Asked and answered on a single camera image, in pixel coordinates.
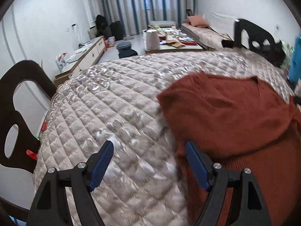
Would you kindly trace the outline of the low wooden coffee table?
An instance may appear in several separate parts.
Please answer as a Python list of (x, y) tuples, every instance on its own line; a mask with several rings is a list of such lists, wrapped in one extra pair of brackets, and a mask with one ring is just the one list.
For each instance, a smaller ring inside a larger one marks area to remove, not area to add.
[(174, 27), (161, 28), (150, 27), (149, 29), (156, 29), (160, 39), (160, 48), (158, 50), (146, 50), (144, 42), (144, 50), (146, 54), (167, 53), (167, 52), (200, 52), (204, 50), (200, 45), (188, 46), (180, 43), (180, 41), (192, 41), (186, 35), (182, 35), (180, 30)]

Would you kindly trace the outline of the white low TV cabinet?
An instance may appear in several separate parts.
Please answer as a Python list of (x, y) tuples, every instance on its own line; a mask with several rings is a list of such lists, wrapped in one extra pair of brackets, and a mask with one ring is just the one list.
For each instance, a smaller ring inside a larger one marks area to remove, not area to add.
[(66, 68), (55, 76), (54, 84), (58, 87), (64, 82), (75, 78), (80, 71), (88, 69), (98, 62), (106, 51), (104, 36), (90, 40), (86, 47), (79, 49), (78, 54), (74, 54), (69, 59)]

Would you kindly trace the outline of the blue white striped curtains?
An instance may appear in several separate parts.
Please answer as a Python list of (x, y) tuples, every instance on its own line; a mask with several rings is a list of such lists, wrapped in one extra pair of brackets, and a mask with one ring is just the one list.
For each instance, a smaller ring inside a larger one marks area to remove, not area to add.
[(119, 22), (125, 35), (141, 34), (152, 21), (174, 21), (180, 27), (196, 0), (100, 0), (101, 14), (109, 24)]

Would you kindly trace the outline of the black chair far side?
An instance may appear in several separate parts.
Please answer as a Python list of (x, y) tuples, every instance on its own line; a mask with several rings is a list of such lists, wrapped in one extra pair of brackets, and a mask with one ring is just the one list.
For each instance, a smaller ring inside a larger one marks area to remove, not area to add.
[(222, 46), (224, 48), (245, 48), (242, 44), (243, 31), (248, 35), (250, 51), (261, 55), (273, 66), (281, 67), (286, 58), (281, 40), (276, 42), (268, 31), (246, 19), (235, 20), (234, 41), (222, 40)]

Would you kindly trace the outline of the pink cushion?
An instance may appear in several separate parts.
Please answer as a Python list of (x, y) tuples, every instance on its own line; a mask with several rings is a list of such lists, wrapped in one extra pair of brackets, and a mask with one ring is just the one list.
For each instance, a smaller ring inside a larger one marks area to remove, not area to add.
[(188, 20), (193, 27), (206, 28), (209, 26), (208, 22), (201, 15), (189, 16)]

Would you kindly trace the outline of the dark blue round stool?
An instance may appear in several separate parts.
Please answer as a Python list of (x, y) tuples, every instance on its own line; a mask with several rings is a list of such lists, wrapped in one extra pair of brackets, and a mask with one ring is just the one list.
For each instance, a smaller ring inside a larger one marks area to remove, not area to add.
[(117, 45), (119, 58), (127, 58), (137, 56), (138, 53), (132, 49), (132, 43), (129, 41), (120, 42)]

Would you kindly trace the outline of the beige quilted table cover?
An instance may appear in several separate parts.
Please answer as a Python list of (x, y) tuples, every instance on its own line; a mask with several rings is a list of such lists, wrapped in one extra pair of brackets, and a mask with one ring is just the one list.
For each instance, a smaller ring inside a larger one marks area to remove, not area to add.
[(187, 225), (185, 181), (157, 95), (190, 73), (257, 76), (285, 100), (280, 72), (248, 50), (176, 52), (102, 62), (57, 88), (41, 138), (33, 184), (50, 167), (70, 169), (106, 140), (114, 155), (92, 198), (105, 225)]

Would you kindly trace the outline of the blue thermos jug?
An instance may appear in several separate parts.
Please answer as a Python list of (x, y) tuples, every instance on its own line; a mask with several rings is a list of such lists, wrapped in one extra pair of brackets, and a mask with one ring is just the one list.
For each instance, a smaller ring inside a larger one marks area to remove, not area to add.
[(295, 48), (292, 56), (288, 80), (295, 87), (300, 79), (300, 65), (301, 65), (301, 37), (298, 35), (295, 40)]

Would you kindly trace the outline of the white electric kettle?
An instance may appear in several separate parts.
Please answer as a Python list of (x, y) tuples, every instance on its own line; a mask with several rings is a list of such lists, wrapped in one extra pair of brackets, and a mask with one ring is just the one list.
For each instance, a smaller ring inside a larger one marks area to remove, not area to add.
[(146, 50), (158, 50), (160, 48), (160, 39), (156, 29), (148, 29), (144, 33), (144, 42)]

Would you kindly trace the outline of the sofa with floral cover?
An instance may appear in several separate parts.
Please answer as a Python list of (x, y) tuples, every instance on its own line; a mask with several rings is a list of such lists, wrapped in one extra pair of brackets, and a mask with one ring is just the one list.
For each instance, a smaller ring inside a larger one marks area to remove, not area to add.
[(193, 27), (186, 20), (181, 25), (182, 32), (192, 37), (205, 50), (221, 50), (222, 40), (234, 40), (235, 17), (212, 12), (206, 20), (209, 23), (207, 28)]

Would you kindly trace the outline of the rust red knit sweater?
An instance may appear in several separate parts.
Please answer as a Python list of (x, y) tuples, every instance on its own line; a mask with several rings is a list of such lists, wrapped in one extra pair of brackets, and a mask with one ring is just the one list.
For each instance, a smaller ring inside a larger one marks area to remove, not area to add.
[(157, 97), (176, 143), (188, 187), (188, 222), (207, 193), (188, 164), (185, 144), (195, 142), (229, 170), (249, 168), (258, 181), (272, 225), (300, 225), (300, 111), (267, 82), (204, 72), (187, 75)]

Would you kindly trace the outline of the black suitcase by curtain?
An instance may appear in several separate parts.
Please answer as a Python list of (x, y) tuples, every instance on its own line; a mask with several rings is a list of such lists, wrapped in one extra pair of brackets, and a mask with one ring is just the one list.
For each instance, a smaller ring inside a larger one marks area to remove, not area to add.
[(123, 31), (123, 26), (120, 21), (115, 21), (110, 24), (110, 29), (112, 36), (115, 37), (116, 41), (123, 40), (125, 33)]

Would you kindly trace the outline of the black chair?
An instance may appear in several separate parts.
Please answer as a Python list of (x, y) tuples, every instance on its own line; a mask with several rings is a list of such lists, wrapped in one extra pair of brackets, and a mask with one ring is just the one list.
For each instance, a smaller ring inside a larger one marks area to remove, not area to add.
[[(27, 151), (37, 154), (41, 143), (31, 133), (24, 118), (15, 110), (13, 104), (14, 91), (24, 81), (35, 82), (49, 100), (55, 95), (57, 87), (42, 68), (32, 60), (22, 60), (16, 63), (1, 78), (1, 165), (33, 173), (37, 161), (27, 155)], [(18, 135), (12, 155), (6, 157), (5, 141), (9, 130), (14, 125), (18, 126)]]
[(281, 67), (286, 58), (281, 40), (276, 42), (268, 31), (246, 19), (235, 20), (234, 41), (222, 40), (222, 46), (224, 48), (245, 48), (242, 44), (243, 31), (248, 35), (250, 51), (261, 55), (273, 66)]

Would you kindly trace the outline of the red snack tray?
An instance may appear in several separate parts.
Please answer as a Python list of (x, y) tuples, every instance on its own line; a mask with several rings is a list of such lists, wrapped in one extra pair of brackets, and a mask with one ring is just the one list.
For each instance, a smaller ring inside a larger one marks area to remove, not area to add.
[(180, 41), (180, 43), (184, 44), (184, 45), (188, 45), (188, 46), (195, 46), (198, 45), (197, 42), (195, 41)]

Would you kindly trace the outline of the black chair near left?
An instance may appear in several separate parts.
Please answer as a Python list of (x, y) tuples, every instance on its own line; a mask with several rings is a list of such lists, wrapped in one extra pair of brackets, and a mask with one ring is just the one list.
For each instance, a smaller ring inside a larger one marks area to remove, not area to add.
[[(15, 110), (13, 104), (14, 91), (24, 81), (35, 82), (49, 100), (55, 95), (57, 87), (42, 68), (32, 60), (22, 60), (16, 63), (1, 78), (1, 165), (33, 173), (37, 161), (27, 155), (27, 151), (37, 154), (41, 143), (31, 133), (24, 118)], [(14, 125), (18, 126), (18, 135), (12, 155), (6, 157), (5, 141), (9, 130)]]

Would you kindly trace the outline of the white box on cabinet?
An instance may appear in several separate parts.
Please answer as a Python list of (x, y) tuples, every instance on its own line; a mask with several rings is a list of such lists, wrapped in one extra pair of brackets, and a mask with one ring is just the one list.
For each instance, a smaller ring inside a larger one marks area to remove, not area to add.
[(56, 57), (56, 64), (57, 64), (57, 67), (58, 67), (58, 69), (61, 73), (63, 72), (63, 70), (67, 66), (67, 62), (66, 62), (67, 59), (68, 59), (67, 52), (64, 52), (64, 53), (62, 53), (62, 54), (60, 54), (59, 56)]

